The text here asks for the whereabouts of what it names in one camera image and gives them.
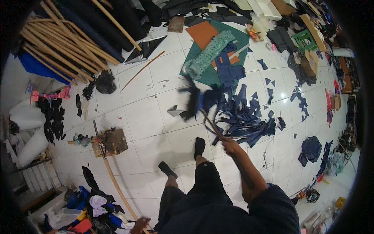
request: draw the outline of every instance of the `yellow object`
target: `yellow object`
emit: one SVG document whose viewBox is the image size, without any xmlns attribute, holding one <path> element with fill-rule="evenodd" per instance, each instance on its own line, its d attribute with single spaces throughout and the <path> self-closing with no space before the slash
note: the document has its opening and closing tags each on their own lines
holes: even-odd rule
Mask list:
<svg viewBox="0 0 374 234">
<path fill-rule="evenodd" d="M 77 217 L 79 221 L 82 221 L 87 217 L 87 210 L 84 210 L 80 216 Z"/>
<path fill-rule="evenodd" d="M 341 210 L 344 204 L 346 203 L 346 200 L 347 199 L 345 197 L 339 197 L 338 200 L 336 200 L 335 202 L 336 207 L 338 207 L 339 210 Z"/>
</svg>

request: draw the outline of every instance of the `green cutting mat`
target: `green cutting mat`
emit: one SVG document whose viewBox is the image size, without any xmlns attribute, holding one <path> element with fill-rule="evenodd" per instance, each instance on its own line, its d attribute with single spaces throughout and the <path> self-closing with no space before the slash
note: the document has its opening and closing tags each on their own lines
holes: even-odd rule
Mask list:
<svg viewBox="0 0 374 234">
<path fill-rule="evenodd" d="M 207 18 L 209 23 L 217 30 L 218 33 L 224 31 L 224 30 L 230 30 L 232 35 L 235 37 L 235 40 L 237 40 L 237 43 L 235 43 L 235 46 L 237 47 L 237 50 L 241 49 L 243 46 L 247 45 L 249 43 L 249 35 L 239 31 L 238 29 L 235 29 L 231 26 L 228 26 L 224 23 L 218 22 L 214 19 L 209 19 Z M 197 58 L 197 56 L 201 53 L 201 49 L 199 46 L 194 42 L 192 44 L 192 47 L 187 55 L 186 60 L 184 63 L 191 59 Z M 236 62 L 232 64 L 232 66 L 240 66 L 244 64 L 244 60 L 246 58 L 247 50 L 245 49 L 244 51 L 239 53 L 239 62 Z M 217 84 L 218 86 L 221 86 L 221 81 L 218 78 L 218 73 L 216 70 L 214 70 L 213 66 L 209 66 L 208 69 L 201 75 L 201 78 L 198 79 L 199 82 L 212 86 L 214 84 Z"/>
</svg>

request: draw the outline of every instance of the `green plastic stool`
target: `green plastic stool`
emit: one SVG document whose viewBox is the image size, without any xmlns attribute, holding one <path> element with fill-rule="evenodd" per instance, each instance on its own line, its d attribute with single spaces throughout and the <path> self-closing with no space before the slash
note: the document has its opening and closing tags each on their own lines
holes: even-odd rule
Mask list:
<svg viewBox="0 0 374 234">
<path fill-rule="evenodd" d="M 305 50 L 312 51 L 318 48 L 308 29 L 291 36 L 291 38 L 296 40 L 297 45 L 302 53 L 305 53 Z M 305 43 L 305 39 L 308 39 L 310 44 Z"/>
</svg>

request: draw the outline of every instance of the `black shorts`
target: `black shorts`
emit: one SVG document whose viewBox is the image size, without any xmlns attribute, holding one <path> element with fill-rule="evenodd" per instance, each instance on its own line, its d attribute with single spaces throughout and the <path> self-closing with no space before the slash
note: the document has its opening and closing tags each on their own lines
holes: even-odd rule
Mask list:
<svg viewBox="0 0 374 234">
<path fill-rule="evenodd" d="M 159 223 L 154 227 L 155 230 L 163 226 L 172 216 L 168 210 L 170 211 L 176 202 L 194 194 L 224 195 L 230 201 L 214 163 L 203 162 L 196 167 L 195 184 L 187 194 L 174 186 L 167 186 L 164 189 L 160 202 Z"/>
</svg>

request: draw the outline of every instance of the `person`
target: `person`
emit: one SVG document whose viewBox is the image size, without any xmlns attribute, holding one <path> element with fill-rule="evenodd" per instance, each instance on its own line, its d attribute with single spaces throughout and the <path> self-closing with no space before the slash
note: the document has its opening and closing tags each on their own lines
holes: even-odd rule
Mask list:
<svg viewBox="0 0 374 234">
<path fill-rule="evenodd" d="M 160 234 L 196 233 L 287 233 L 300 232 L 295 206 L 277 185 L 267 184 L 239 144 L 225 138 L 225 152 L 242 169 L 242 195 L 249 212 L 236 207 L 226 194 L 214 165 L 202 156 L 205 142 L 196 138 L 195 184 L 184 194 L 176 182 L 177 175 L 161 162 L 159 168 L 168 176 L 161 197 L 159 222 L 154 229 Z M 141 218 L 132 234 L 140 233 L 149 218 Z"/>
</svg>

